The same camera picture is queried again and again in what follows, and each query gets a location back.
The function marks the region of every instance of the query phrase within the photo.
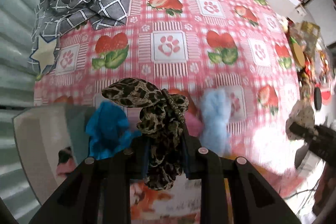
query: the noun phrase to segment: pink checkered tablecloth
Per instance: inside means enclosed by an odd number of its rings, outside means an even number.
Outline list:
[[[131,0],[125,26],[94,31],[86,24],[62,36],[56,69],[36,82],[35,105],[71,96],[75,104],[97,106],[101,90],[125,77],[142,78],[159,88],[188,90],[196,104],[204,89],[225,86],[233,101],[228,125],[233,153],[284,174],[294,164],[285,121],[299,90],[294,63],[288,69],[278,63],[275,45],[290,50],[275,13],[258,0],[178,1],[183,5],[181,13],[174,6],[154,9],[148,5],[150,0]],[[258,25],[253,26],[248,15],[239,16],[237,6],[249,9]],[[208,44],[209,31],[231,35],[238,50],[233,64],[218,60],[222,53]],[[94,69],[92,60],[100,58],[95,51],[98,39],[120,32],[128,38],[125,61],[115,69]],[[209,52],[215,54],[214,62]],[[258,102],[259,90],[266,85],[274,87],[278,97],[275,115]],[[139,110],[126,111],[135,124]]]

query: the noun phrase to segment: white wall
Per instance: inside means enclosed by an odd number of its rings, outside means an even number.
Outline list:
[[[305,9],[321,27],[321,35],[326,46],[336,41],[336,7],[333,0],[312,0]]]

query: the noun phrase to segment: leopard print scrunchie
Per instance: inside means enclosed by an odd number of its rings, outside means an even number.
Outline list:
[[[182,174],[180,137],[185,130],[177,113],[183,115],[188,110],[188,99],[169,95],[138,78],[122,79],[101,94],[123,107],[142,107],[137,128],[154,139],[145,184],[153,190],[173,187],[176,176]]]

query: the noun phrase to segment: paw print pattern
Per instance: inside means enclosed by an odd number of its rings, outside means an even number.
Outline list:
[[[277,27],[277,24],[274,22],[274,20],[272,18],[268,17],[267,18],[267,23],[272,29],[275,29]]]
[[[68,65],[70,65],[73,61],[74,54],[71,52],[71,50],[65,52],[62,56],[62,59],[60,61],[60,65],[63,69],[65,69]]]
[[[230,94],[230,99],[231,99],[231,116],[233,116],[235,112],[238,112],[240,110],[240,102],[239,98],[237,98],[233,92]]]
[[[169,35],[168,37],[161,37],[160,42],[161,45],[158,46],[159,51],[166,56],[171,56],[172,53],[181,50],[181,48],[178,46],[180,44],[179,40],[174,39],[172,35]]]
[[[260,60],[264,60],[266,58],[264,49],[260,45],[254,45],[254,48],[256,56],[258,56]]]
[[[209,2],[205,1],[203,8],[211,14],[219,13],[217,5],[214,5],[211,1],[209,1]]]

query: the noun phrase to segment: light blue fluffy fabric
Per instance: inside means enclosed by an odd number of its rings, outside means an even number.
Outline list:
[[[231,152],[226,125],[231,115],[231,100],[224,89],[208,89],[201,98],[204,130],[199,138],[203,147],[218,156]]]

